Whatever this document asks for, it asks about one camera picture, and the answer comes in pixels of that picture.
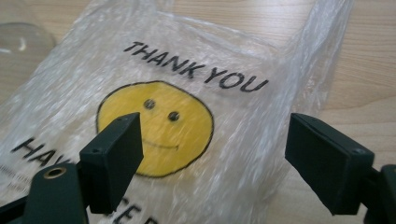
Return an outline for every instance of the yellow smiley face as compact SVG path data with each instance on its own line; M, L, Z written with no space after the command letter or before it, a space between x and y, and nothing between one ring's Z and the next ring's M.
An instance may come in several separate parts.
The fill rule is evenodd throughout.
M101 103L97 129L112 120L140 113L144 159L137 173L163 177L186 168L206 151L213 116L196 97L162 81L142 82L111 92Z

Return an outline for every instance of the wood grain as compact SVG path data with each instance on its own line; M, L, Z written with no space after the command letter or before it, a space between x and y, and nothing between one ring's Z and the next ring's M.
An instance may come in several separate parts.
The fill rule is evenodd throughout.
M26 0L44 27L61 41L87 0ZM313 0L176 0L180 15L212 21L285 43L297 32ZM375 168L396 163L396 2L357 0L346 30L329 101L320 118L376 153ZM291 169L267 211L268 223L362 223L332 217Z

